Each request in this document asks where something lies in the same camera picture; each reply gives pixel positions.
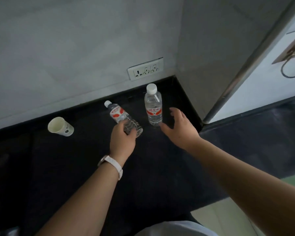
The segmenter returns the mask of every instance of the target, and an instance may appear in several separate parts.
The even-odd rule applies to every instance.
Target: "white watch strap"
[[[101,160],[99,162],[98,166],[100,166],[104,160],[109,162],[110,164],[112,164],[116,168],[116,170],[118,171],[118,174],[119,174],[118,180],[120,180],[122,177],[123,170],[122,170],[121,166],[119,165],[119,163],[115,159],[111,158],[110,156],[106,156],[105,158],[103,158],[103,160]]]

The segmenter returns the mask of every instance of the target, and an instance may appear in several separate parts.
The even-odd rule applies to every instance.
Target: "white outlet plate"
[[[144,78],[164,70],[163,57],[128,68],[130,80]]]

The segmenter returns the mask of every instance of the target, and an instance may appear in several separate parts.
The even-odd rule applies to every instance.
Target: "water bottle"
[[[130,134],[132,128],[136,128],[137,130],[137,137],[141,135],[143,132],[142,127],[137,123],[137,121],[133,120],[132,117],[123,110],[122,107],[120,107],[116,103],[112,103],[110,101],[106,101],[104,103],[105,107],[108,108],[110,116],[117,122],[119,123],[120,121],[124,119],[128,119],[129,121],[125,123],[124,125],[124,131],[126,134]]]
[[[162,116],[162,95],[157,91],[155,84],[147,85],[147,93],[144,97],[145,109],[148,115],[148,121],[153,126],[158,126],[163,120]]]

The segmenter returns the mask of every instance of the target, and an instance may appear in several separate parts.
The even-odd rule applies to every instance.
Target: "bottle label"
[[[161,107],[159,107],[159,108],[147,108],[146,111],[147,111],[148,115],[151,115],[151,116],[162,114],[162,108]]]
[[[118,118],[123,113],[126,113],[125,115],[127,115],[127,112],[124,111],[122,107],[117,106],[117,107],[114,107],[113,110],[110,111],[110,116],[118,123]]]

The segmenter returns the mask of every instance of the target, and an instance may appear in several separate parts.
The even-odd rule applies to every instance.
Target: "paper cup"
[[[48,131],[68,137],[74,132],[74,127],[62,117],[56,117],[48,123]]]

